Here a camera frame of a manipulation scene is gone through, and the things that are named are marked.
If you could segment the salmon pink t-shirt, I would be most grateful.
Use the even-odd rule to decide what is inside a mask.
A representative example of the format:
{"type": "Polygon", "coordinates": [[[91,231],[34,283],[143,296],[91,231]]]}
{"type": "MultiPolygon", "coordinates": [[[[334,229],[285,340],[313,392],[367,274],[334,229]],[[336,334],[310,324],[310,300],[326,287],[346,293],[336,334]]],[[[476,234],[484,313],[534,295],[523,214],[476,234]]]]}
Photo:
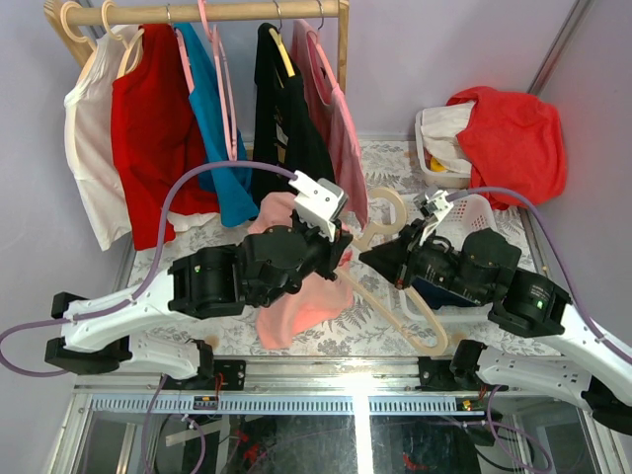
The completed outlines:
{"type": "MultiPolygon", "coordinates": [[[[290,226],[293,210],[291,193],[270,193],[262,200],[259,216],[248,233],[260,234],[276,225],[290,226]]],[[[353,290],[348,283],[312,274],[303,281],[298,293],[286,294],[269,308],[260,310],[256,321],[259,340],[266,350],[288,349],[296,335],[337,318],[353,302],[353,290]]]]}

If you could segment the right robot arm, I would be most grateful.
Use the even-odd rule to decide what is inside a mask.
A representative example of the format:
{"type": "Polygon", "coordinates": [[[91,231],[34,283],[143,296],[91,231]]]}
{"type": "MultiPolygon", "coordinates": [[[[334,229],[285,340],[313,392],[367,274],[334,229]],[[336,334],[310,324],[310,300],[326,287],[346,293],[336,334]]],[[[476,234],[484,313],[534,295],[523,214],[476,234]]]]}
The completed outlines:
{"type": "Polygon", "coordinates": [[[460,249],[445,237],[422,237],[417,219],[390,242],[360,254],[360,260],[398,289],[430,296],[430,307],[463,300],[488,306],[489,321],[524,339],[546,344],[558,361],[509,355],[482,342],[461,341],[448,365],[447,388],[515,387],[572,404],[602,425],[631,432],[631,364],[590,332],[570,294],[547,277],[518,265],[520,248],[484,228],[460,249]]]}

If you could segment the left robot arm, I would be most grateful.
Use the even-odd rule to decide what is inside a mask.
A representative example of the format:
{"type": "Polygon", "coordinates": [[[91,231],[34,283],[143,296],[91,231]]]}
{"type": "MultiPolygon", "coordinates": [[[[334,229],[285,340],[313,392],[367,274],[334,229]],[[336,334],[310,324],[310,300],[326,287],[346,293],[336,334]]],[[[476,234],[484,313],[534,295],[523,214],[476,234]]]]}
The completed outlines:
{"type": "Polygon", "coordinates": [[[291,216],[238,244],[205,247],[178,259],[145,284],[97,299],[57,294],[61,335],[47,342],[45,362],[77,375],[136,369],[175,381],[210,379],[213,349],[202,340],[161,342],[146,332],[168,322],[237,316],[296,294],[312,274],[333,280],[353,240],[340,220],[326,236],[291,216]]]}

